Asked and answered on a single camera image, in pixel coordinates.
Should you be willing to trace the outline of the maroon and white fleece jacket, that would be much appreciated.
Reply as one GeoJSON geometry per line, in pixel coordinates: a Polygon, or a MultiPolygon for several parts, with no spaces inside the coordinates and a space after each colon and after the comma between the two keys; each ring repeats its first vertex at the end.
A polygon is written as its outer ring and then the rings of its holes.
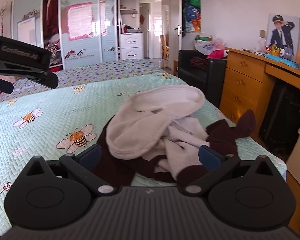
{"type": "Polygon", "coordinates": [[[188,85],[130,96],[99,136],[101,160],[93,174],[117,188],[129,186],[136,174],[185,187],[208,173],[200,147],[237,155],[236,140],[255,130],[253,111],[235,127],[225,120],[202,127],[195,114],[204,102],[203,92],[188,85]]]}

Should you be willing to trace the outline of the red hanging clothes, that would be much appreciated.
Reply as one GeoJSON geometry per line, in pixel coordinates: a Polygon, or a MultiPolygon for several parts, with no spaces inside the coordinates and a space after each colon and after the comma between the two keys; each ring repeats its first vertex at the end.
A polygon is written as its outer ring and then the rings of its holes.
{"type": "Polygon", "coordinates": [[[50,67],[62,64],[58,22],[58,0],[43,0],[44,49],[51,52],[50,67]]]}

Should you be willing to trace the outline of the purple dotted bed sheet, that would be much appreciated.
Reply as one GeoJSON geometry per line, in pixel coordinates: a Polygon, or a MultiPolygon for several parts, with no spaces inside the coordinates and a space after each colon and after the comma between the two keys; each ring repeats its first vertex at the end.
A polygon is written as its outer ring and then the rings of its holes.
{"type": "MultiPolygon", "coordinates": [[[[76,67],[56,72],[58,88],[85,85],[113,79],[158,74],[164,70],[149,59],[134,59],[92,64],[86,67],[76,67]]],[[[12,94],[0,94],[0,102],[11,101],[22,96],[41,93],[49,88],[28,79],[20,79],[14,83],[12,94]]]]}

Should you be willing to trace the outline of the blue sliding door wardrobe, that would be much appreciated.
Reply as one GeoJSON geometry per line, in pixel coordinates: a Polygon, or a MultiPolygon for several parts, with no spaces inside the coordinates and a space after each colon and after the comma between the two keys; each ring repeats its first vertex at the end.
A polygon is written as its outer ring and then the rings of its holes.
{"type": "MultiPolygon", "coordinates": [[[[71,69],[118,60],[117,0],[58,0],[62,64],[71,69]]],[[[44,48],[43,0],[12,0],[11,36],[44,48]]]]}

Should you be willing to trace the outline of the wooden dresser desk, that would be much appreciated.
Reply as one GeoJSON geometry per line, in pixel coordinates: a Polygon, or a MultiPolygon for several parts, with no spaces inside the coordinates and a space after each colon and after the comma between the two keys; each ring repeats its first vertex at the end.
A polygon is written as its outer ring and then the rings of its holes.
{"type": "Polygon", "coordinates": [[[297,201],[289,226],[300,236],[300,70],[230,49],[219,108],[234,123],[254,112],[253,139],[287,166],[297,201]]]}

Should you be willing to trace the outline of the pink plush toy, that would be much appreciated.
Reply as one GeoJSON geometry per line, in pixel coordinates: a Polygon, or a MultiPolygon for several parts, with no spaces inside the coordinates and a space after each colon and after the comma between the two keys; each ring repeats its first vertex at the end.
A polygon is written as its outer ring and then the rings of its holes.
{"type": "Polygon", "coordinates": [[[225,49],[215,50],[207,56],[207,59],[226,59],[228,57],[228,53],[229,51],[225,49]]]}

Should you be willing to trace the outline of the white plastic bag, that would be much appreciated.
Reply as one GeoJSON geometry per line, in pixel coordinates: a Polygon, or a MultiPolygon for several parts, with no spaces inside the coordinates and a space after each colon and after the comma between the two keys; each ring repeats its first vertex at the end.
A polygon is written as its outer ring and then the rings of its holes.
{"type": "Polygon", "coordinates": [[[211,36],[199,36],[197,35],[194,38],[194,48],[199,51],[203,55],[210,55],[212,52],[216,50],[223,50],[226,46],[226,42],[219,37],[211,36]]]}

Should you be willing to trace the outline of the white drawer cabinet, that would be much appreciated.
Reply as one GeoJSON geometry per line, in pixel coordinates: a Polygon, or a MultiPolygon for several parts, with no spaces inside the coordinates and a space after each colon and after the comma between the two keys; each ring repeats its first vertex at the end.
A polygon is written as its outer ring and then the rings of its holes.
{"type": "Polygon", "coordinates": [[[143,59],[143,33],[120,35],[120,59],[143,59]]]}

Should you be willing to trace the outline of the pilot boy portrait photo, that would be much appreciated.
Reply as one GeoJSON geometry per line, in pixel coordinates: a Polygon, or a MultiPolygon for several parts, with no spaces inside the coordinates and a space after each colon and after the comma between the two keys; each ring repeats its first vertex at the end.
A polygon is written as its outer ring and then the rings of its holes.
{"type": "Polygon", "coordinates": [[[300,41],[300,18],[288,15],[270,14],[267,26],[266,46],[276,45],[284,49],[295,61],[300,41]]]}

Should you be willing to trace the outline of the green hanging bag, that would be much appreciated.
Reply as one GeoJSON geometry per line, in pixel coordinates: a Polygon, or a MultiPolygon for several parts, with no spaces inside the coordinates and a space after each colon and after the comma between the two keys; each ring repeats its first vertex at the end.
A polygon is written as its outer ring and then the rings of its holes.
{"type": "Polygon", "coordinates": [[[190,0],[190,4],[194,7],[200,8],[201,0],[190,0]]]}

